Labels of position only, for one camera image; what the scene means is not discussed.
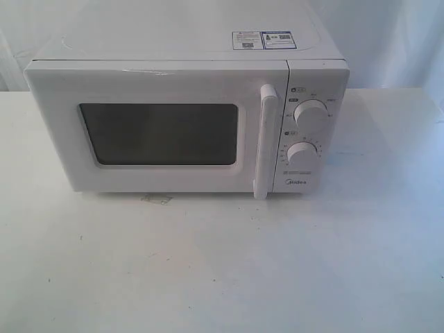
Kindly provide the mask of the white control knob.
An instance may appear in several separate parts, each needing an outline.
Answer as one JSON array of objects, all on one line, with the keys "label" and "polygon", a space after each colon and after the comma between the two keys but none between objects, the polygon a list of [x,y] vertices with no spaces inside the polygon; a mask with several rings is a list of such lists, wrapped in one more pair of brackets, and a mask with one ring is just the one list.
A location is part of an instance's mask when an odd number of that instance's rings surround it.
[{"label": "white control knob", "polygon": [[328,120],[327,108],[318,100],[308,100],[298,105],[293,113],[297,127],[302,130],[320,130]]},{"label": "white control knob", "polygon": [[318,162],[316,147],[309,142],[298,142],[287,151],[289,164],[297,168],[311,168]]}]

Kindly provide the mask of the blue white warning sticker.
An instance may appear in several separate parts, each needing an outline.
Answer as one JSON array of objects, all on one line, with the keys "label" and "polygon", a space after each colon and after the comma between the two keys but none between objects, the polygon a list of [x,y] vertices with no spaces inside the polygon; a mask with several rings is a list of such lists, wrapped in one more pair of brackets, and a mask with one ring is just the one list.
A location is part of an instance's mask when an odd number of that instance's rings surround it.
[{"label": "blue white warning sticker", "polygon": [[297,49],[291,31],[235,31],[232,47],[234,50]]}]

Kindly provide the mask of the white microwave oven body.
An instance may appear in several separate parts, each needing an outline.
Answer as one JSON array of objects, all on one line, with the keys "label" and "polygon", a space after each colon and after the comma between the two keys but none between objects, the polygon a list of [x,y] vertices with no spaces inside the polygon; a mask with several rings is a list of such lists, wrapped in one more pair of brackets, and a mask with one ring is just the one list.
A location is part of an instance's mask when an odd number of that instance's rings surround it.
[{"label": "white microwave oven body", "polygon": [[[234,50],[235,31],[291,31],[297,49]],[[318,186],[350,75],[305,1],[91,1],[29,65],[36,60],[285,61],[289,79],[270,193],[306,194]],[[327,123],[314,132],[299,129],[293,116],[312,99],[328,113]],[[316,147],[313,167],[289,164],[287,151],[298,142]]]}]

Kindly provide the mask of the lower white control knob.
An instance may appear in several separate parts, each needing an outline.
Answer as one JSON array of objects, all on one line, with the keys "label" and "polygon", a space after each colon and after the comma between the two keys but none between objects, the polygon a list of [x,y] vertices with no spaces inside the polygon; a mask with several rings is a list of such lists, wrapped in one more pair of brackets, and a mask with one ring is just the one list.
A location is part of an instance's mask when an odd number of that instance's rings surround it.
[{"label": "lower white control knob", "polygon": [[297,168],[311,168],[318,162],[316,147],[309,142],[298,142],[287,151],[289,164]]}]

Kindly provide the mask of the white microwave door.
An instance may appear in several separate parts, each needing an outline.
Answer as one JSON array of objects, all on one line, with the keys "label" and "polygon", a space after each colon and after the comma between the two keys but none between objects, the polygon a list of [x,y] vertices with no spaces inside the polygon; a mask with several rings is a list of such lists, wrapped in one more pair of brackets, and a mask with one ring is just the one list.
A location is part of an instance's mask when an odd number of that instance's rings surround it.
[{"label": "white microwave door", "polygon": [[283,60],[36,60],[25,76],[76,191],[272,191]]}]

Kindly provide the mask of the upper white control knob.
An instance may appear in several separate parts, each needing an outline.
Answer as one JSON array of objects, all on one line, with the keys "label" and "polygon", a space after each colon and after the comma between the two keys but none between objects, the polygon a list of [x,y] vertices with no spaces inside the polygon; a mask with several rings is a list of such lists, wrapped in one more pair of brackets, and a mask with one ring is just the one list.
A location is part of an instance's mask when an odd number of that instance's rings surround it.
[{"label": "upper white control knob", "polygon": [[298,105],[293,113],[297,127],[302,130],[320,130],[328,120],[327,108],[318,100],[308,100]]}]

